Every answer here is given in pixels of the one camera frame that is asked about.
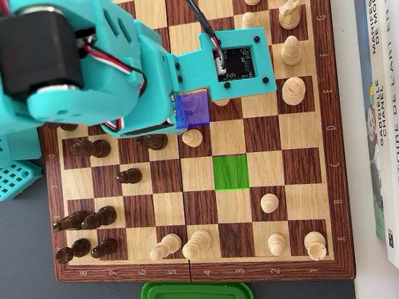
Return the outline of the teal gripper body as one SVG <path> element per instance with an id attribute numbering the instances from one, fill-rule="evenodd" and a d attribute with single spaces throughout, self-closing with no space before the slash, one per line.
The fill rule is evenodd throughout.
<path id="1" fill-rule="evenodd" d="M 137 19 L 134 23 L 141 48 L 141 67 L 147 78 L 146 90 L 130 114 L 121 119 L 122 127 L 118 131 L 104 124 L 101 128 L 115 137 L 179 134 L 184 130 L 176 127 L 169 53 L 161 45 L 158 33 Z"/>

